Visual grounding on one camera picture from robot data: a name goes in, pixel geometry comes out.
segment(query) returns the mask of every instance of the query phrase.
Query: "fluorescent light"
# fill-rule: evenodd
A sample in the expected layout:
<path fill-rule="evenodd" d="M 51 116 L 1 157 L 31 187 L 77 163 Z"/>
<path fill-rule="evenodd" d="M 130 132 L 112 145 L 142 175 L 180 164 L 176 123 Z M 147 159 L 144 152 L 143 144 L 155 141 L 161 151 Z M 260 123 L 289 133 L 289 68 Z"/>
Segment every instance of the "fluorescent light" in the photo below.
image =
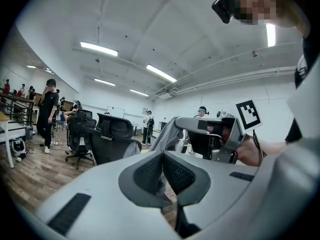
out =
<path fill-rule="evenodd" d="M 106 81 L 103 81 L 103 80 L 100 80 L 100 79 L 94 79 L 95 81 L 97 82 L 100 82 L 100 83 L 104 83 L 106 85 L 110 85 L 110 86 L 116 86 L 114 83 L 111 83 L 111 82 L 106 82 Z"/>
<path fill-rule="evenodd" d="M 170 75 L 162 72 L 161 70 L 155 68 L 154 66 L 152 66 L 152 65 L 150 65 L 150 64 L 149 64 L 148 66 L 146 66 L 146 68 L 147 68 L 148 70 L 151 70 L 152 72 L 154 72 L 154 73 L 162 76 L 163 78 L 168 79 L 168 80 L 169 80 L 170 82 L 172 82 L 172 83 L 174 83 L 174 82 L 177 81 L 176 79 L 174 79 L 174 78 L 171 77 Z"/>
<path fill-rule="evenodd" d="M 143 96 L 146 96 L 146 97 L 149 97 L 149 95 L 148 94 L 144 94 L 144 93 L 142 93 L 142 92 L 139 92 L 139 91 L 136 91 L 136 90 L 130 90 L 131 92 L 134 92 L 134 93 L 136 93 L 136 94 L 141 94 L 141 95 L 143 95 Z"/>
<path fill-rule="evenodd" d="M 108 48 L 105 48 L 105 47 L 102 47 L 99 45 L 87 43 L 87 42 L 80 42 L 80 44 L 81 44 L 81 47 L 83 47 L 83 48 L 88 48 L 88 49 L 96 50 L 96 51 L 103 52 L 106 54 L 110 54 L 113 56 L 118 56 L 118 51 L 116 51 L 116 50 L 111 50 L 111 49 L 108 49 Z"/>
<path fill-rule="evenodd" d="M 276 26 L 273 24 L 267 23 L 266 27 L 266 35 L 268 37 L 268 47 L 272 47 L 276 45 Z"/>

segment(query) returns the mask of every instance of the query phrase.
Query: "chair base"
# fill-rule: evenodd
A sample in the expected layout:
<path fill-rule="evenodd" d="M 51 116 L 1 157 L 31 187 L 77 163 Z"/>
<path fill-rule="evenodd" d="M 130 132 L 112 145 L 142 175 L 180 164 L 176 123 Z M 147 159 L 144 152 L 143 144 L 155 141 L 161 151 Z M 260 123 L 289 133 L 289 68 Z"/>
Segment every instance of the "chair base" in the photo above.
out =
<path fill-rule="evenodd" d="M 95 165 L 95 161 L 89 157 L 86 157 L 87 155 L 89 154 L 74 154 L 74 155 L 68 155 L 64 160 L 66 162 L 68 162 L 68 159 L 69 158 L 78 158 L 78 161 L 76 162 L 76 169 L 78 170 L 79 169 L 79 163 L 80 163 L 80 160 L 81 159 L 87 159 L 89 161 L 92 161 L 92 165 L 94 166 Z"/>

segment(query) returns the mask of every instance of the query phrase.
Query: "sleeve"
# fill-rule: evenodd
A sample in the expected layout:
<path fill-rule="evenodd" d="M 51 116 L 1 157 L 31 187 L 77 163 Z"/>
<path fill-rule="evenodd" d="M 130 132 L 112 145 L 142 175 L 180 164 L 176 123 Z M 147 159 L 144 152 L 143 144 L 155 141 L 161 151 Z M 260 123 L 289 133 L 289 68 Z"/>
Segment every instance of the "sleeve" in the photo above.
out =
<path fill-rule="evenodd" d="M 299 126 L 296 122 L 296 119 L 293 119 L 291 128 L 289 130 L 287 137 L 285 138 L 285 141 L 292 143 L 292 142 L 298 141 L 301 138 L 302 138 L 302 134 L 300 132 Z"/>
<path fill-rule="evenodd" d="M 59 95 L 55 95 L 53 105 L 58 106 L 58 102 L 59 102 Z"/>

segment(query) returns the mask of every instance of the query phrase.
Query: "wooden floor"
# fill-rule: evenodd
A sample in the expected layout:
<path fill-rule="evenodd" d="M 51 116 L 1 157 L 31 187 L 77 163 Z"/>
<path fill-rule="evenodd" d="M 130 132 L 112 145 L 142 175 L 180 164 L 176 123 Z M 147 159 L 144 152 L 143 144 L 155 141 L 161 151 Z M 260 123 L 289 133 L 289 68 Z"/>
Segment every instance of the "wooden floor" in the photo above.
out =
<path fill-rule="evenodd" d="M 134 138 L 142 141 L 141 135 Z M 44 147 L 39 146 L 44 143 L 44 140 L 37 135 L 33 136 L 33 140 L 27 141 L 26 146 L 34 153 L 30 153 L 20 163 L 14 160 L 13 169 L 9 166 L 6 146 L 0 146 L 2 180 L 12 199 L 31 213 L 34 213 L 40 204 L 65 184 L 95 166 L 92 162 L 82 159 L 79 170 L 76 170 L 76 158 L 70 158 L 68 162 L 65 161 L 67 156 L 65 151 L 68 150 L 66 130 L 63 132 L 61 129 L 58 130 L 52 141 L 59 141 L 61 144 L 59 146 L 51 145 L 50 154 L 45 154 Z M 149 147 L 142 146 L 142 149 L 147 150 Z M 165 194 L 173 204 L 166 207 L 162 214 L 174 228 L 177 216 L 175 204 L 177 197 L 169 185 L 166 186 Z"/>

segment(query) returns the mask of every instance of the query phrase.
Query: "whiteboard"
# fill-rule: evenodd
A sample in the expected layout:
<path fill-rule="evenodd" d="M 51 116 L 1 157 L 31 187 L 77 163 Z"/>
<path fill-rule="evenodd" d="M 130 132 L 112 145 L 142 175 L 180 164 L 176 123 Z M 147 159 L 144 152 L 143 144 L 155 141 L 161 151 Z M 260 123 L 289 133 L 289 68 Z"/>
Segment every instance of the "whiteboard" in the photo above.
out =
<path fill-rule="evenodd" d="M 108 106 L 108 109 L 106 111 L 110 113 L 110 116 L 116 118 L 124 118 L 125 110 L 123 108 Z"/>

